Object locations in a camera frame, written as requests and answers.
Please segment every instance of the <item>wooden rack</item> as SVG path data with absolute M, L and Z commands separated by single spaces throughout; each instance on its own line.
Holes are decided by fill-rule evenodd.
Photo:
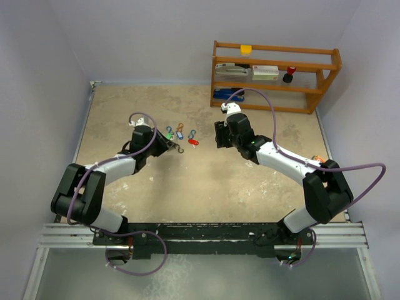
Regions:
M 331 86 L 335 77 L 338 75 L 342 68 L 342 60 L 338 49 L 312 49 L 312 48 L 296 48 L 296 47 L 281 47 L 281 46 L 262 46 L 262 45 L 251 45 L 252 50 L 262 51 L 280 51 L 289 53 L 307 53 L 307 54 L 318 54 L 318 55 L 330 55 L 331 64 L 318 64 L 310 62 L 294 62 L 294 61 L 273 61 L 267 59 L 252 59 L 247 57 L 225 57 L 217 56 L 217 48 L 236 48 L 238 52 L 240 50 L 240 44 L 234 44 L 230 42 L 217 42 L 214 41 L 214 51 L 212 54 L 212 76 L 211 76 L 211 99 L 210 106 L 220 106 L 220 101 L 215 101 L 213 93 L 215 87 L 229 87 L 229 88 L 254 88 L 254 89 L 269 89 L 275 91 L 289 91 L 289 92 L 300 92 L 306 94 L 307 108 L 293 108 L 293 107 L 274 107 L 276 111 L 287 111 L 292 113 L 306 113 L 311 114 L 325 95 L 328 88 Z M 296 67 L 296 72 L 315 73 L 316 75 L 316 87 L 302 87 L 292 86 L 291 84 L 285 84 L 284 82 L 279 84 L 273 84 L 276 82 L 271 81 L 253 81 L 251 80 L 251 74 L 247 77 L 233 77 L 225 75 L 217 75 L 215 72 L 216 64 L 221 63 L 236 63 L 236 64 L 249 64 L 250 67 L 253 65 L 267 65 L 277 66 L 280 71 L 286 71 L 288 67 Z M 329 70 L 327 78 L 324 77 L 324 70 Z M 242 108 L 249 109 L 263 109 L 271 110 L 269 106 L 263 105 L 252 105 L 242 103 Z

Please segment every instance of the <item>red and black object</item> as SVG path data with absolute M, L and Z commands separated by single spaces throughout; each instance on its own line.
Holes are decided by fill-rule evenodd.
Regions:
M 287 67 L 287 73 L 283 76 L 284 83 L 291 83 L 293 80 L 293 73 L 296 72 L 295 67 Z

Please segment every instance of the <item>wall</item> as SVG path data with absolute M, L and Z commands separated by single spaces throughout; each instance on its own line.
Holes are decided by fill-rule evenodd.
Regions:
M 362 0 L 337 45 L 343 69 L 319 106 L 332 154 L 343 166 L 382 161 L 383 180 L 350 210 L 366 228 L 385 299 L 398 299 L 400 201 L 400 2 Z M 359 194 L 377 170 L 346 174 Z
M 207 83 L 213 41 L 333 48 L 360 0 L 49 0 L 90 80 Z
M 0 2 L 1 299 L 21 299 L 90 86 L 46 0 Z

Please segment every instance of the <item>floor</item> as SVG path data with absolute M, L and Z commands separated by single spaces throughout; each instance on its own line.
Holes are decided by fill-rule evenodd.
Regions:
M 273 169 L 244 160 L 234 149 L 217 149 L 209 86 L 98 86 L 77 157 L 91 164 L 114 156 L 130 140 L 128 116 L 142 111 L 166 126 L 184 123 L 184 153 L 151 157 L 137 174 L 106 187 L 104 205 L 130 222 L 276 222 L 304 206 L 303 189 Z M 272 136 L 269 111 L 244 110 L 256 134 Z M 195 129 L 199 145 L 186 138 Z M 280 146 L 306 158 L 327 158 L 315 114 L 277 113 Z M 344 221 L 343 214 L 335 221 Z

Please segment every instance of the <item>red object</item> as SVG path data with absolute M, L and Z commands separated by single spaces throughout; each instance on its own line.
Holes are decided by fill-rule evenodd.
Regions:
M 199 144 L 199 142 L 197 142 L 195 139 L 190 139 L 188 140 L 189 144 L 195 145 L 197 146 Z
M 296 72 L 296 68 L 295 67 L 287 67 L 287 73 L 289 75 L 292 75 L 294 72 Z

